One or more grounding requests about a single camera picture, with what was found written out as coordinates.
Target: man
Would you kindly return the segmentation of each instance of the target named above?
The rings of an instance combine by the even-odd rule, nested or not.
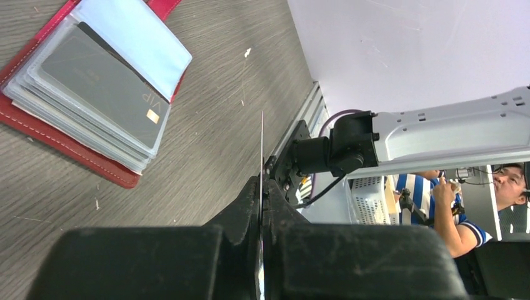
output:
[[[497,209],[526,204],[528,191],[524,176],[524,164],[505,164],[493,173],[493,184]],[[451,255],[456,258],[473,248],[482,246],[491,236],[468,220],[465,214],[453,216],[454,203],[462,201],[454,192],[454,184],[443,178],[443,172],[428,171],[401,174],[394,177],[396,190],[407,188],[416,206],[434,218],[434,230],[442,237]],[[401,224],[419,224],[410,211],[403,210],[399,216]]]

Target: white wall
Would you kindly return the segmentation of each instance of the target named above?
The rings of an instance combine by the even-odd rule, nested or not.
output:
[[[530,0],[288,0],[331,114],[402,111],[530,84]]]

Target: robotic arm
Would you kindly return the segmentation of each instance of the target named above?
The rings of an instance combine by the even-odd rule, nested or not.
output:
[[[530,87],[407,112],[341,117],[330,138],[299,141],[303,174],[350,179],[530,161]]]
[[[27,298],[257,300],[262,261],[265,299],[470,299],[434,231],[309,224],[288,203],[290,187],[309,173],[530,160],[528,101],[522,87],[422,111],[363,112],[339,119],[329,139],[310,139],[305,121],[293,123],[282,150],[204,226],[69,231]]]

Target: black card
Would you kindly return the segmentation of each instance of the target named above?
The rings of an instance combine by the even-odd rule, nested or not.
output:
[[[169,104],[86,23],[67,34],[39,75],[75,94],[74,100],[148,148],[153,148]]]

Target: man's hand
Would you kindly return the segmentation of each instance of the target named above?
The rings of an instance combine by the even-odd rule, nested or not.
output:
[[[455,188],[456,187],[451,182],[446,182],[444,177],[440,178],[440,184],[432,189],[432,195],[434,196],[436,204],[451,205],[455,198]]]

